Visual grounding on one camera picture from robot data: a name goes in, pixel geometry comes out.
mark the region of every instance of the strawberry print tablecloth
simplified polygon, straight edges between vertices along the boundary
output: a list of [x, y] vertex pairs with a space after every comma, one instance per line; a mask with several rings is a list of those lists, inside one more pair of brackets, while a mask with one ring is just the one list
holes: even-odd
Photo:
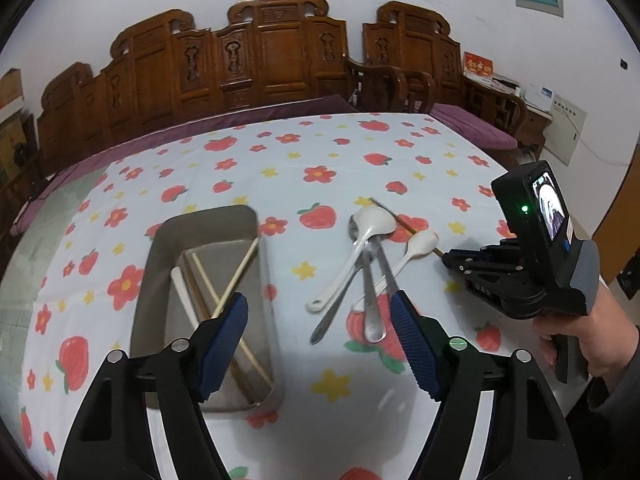
[[[206, 415], [230, 476], [407, 478], [437, 404], [415, 383], [390, 324], [386, 296], [379, 303], [388, 335], [375, 346], [363, 338], [362, 316], [350, 313], [362, 293], [360, 276], [316, 346], [308, 338], [320, 316], [304, 304], [346, 259], [349, 216], [370, 205], [369, 196], [415, 228], [434, 229], [443, 251], [510, 236], [490, 189], [503, 172], [446, 126], [415, 114], [251, 124], [111, 164], [66, 229], [33, 305], [20, 393], [27, 456], [43, 475], [55, 477], [92, 377], [111, 349], [128, 350], [158, 226], [204, 208], [248, 204], [258, 213], [268, 245], [272, 283], [265, 285], [273, 298], [286, 393], [269, 415]], [[384, 242], [392, 264], [407, 240], [408, 233], [398, 229]], [[510, 354], [526, 347], [537, 355], [528, 323], [506, 319], [468, 295], [434, 254], [409, 263], [398, 282], [450, 335], [486, 351]], [[483, 396], [466, 478], [475, 478], [490, 408], [490, 397]], [[149, 413], [162, 477], [174, 478], [159, 413]]]

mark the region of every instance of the white utensil handle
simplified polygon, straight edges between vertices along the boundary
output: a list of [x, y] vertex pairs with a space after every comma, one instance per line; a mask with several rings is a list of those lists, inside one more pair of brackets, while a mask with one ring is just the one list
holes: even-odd
[[189, 291], [187, 290], [187, 284], [184, 282], [184, 276], [182, 275], [180, 267], [174, 267], [171, 269], [171, 280], [174, 282], [174, 287], [178, 293], [178, 298], [180, 298], [184, 312], [189, 318], [191, 326], [196, 330], [200, 322], [198, 322], [198, 316], [196, 316], [196, 311], [193, 307], [193, 303], [191, 302]]
[[331, 300], [340, 293], [342, 288], [346, 286], [351, 269], [353, 269], [353, 266], [356, 264], [356, 261], [364, 248], [364, 243], [364, 239], [359, 239], [357, 241], [353, 246], [353, 250], [351, 251], [349, 258], [344, 264], [344, 267], [340, 270], [334, 280], [327, 286], [327, 288], [325, 288], [325, 290], [318, 294], [314, 300], [306, 303], [305, 307], [309, 312], [313, 314], [316, 312], [322, 312]]
[[[407, 264], [407, 262], [410, 259], [411, 259], [411, 256], [408, 254], [405, 254], [402, 257], [402, 259], [394, 265], [394, 268], [391, 269], [391, 273], [394, 276], [397, 276], [398, 272], [402, 270], [402, 268]], [[385, 287], [386, 287], [386, 280], [385, 280], [385, 277], [383, 276], [376, 282], [376, 286], [375, 286], [376, 296], [379, 295], [383, 290], [385, 290]], [[360, 298], [358, 298], [358, 301], [356, 301], [354, 304], [351, 305], [351, 311], [364, 312], [364, 295], [360, 296]]]

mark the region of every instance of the purple cushion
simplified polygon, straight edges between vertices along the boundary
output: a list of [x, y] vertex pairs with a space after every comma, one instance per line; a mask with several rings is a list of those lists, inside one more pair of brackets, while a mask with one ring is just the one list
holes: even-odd
[[339, 95], [330, 95], [318, 99], [238, 110], [213, 117], [197, 119], [146, 134], [143, 137], [138, 137], [129, 142], [108, 148], [103, 152], [96, 153], [58, 173], [41, 195], [28, 203], [26, 208], [23, 208], [23, 211], [18, 215], [18, 218], [11, 227], [11, 234], [17, 236], [25, 232], [31, 225], [31, 222], [33, 222], [38, 211], [40, 211], [40, 208], [42, 208], [44, 201], [63, 184], [69, 184], [82, 176], [100, 170], [100, 168], [104, 168], [112, 162], [133, 155], [134, 153], [144, 152], [150, 148], [157, 148], [158, 146], [174, 142], [175, 140], [181, 140], [215, 130], [224, 130], [243, 124], [314, 115], [351, 114], [355, 112], [357, 112], [356, 108], [351, 106], [342, 97]]
[[481, 150], [512, 150], [518, 141], [464, 108], [436, 103], [430, 115]]

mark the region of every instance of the display screen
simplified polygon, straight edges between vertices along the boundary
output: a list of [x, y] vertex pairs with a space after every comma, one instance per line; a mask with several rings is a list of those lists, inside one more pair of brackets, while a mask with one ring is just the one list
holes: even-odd
[[551, 176], [547, 171], [533, 183], [533, 194], [538, 200], [540, 213], [551, 240], [555, 240], [564, 222], [565, 212]]

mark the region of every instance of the wooden backrest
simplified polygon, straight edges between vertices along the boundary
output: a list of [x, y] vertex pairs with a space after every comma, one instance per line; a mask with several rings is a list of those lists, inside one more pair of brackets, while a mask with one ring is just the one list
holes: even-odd
[[45, 172], [158, 128], [239, 108], [347, 97], [345, 23], [325, 0], [240, 0], [229, 26], [168, 10], [123, 30], [97, 76], [74, 63], [42, 95]]
[[449, 22], [434, 10], [402, 2], [378, 8], [376, 23], [363, 24], [368, 64], [389, 64], [427, 72], [436, 81], [436, 101], [459, 104], [460, 44], [449, 37]]

